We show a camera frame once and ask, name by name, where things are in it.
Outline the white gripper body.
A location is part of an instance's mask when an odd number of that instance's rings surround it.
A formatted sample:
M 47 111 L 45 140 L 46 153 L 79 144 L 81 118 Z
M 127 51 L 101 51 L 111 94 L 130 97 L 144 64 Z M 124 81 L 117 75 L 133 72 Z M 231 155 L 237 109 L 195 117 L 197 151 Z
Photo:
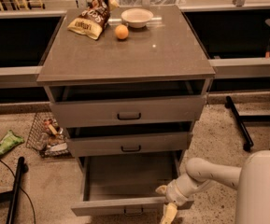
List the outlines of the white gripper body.
M 182 175 L 167 185 L 165 199 L 180 207 L 192 200 L 191 191 L 192 179 L 187 175 Z

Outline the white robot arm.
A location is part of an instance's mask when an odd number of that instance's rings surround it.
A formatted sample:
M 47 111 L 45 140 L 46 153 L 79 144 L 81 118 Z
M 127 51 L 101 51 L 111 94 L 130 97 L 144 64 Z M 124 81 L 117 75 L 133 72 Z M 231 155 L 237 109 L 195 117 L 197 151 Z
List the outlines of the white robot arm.
M 213 182 L 235 189 L 235 224 L 270 224 L 270 150 L 251 154 L 241 167 L 191 158 L 186 172 L 156 192 L 165 197 L 160 224 L 171 224 L 189 198 Z

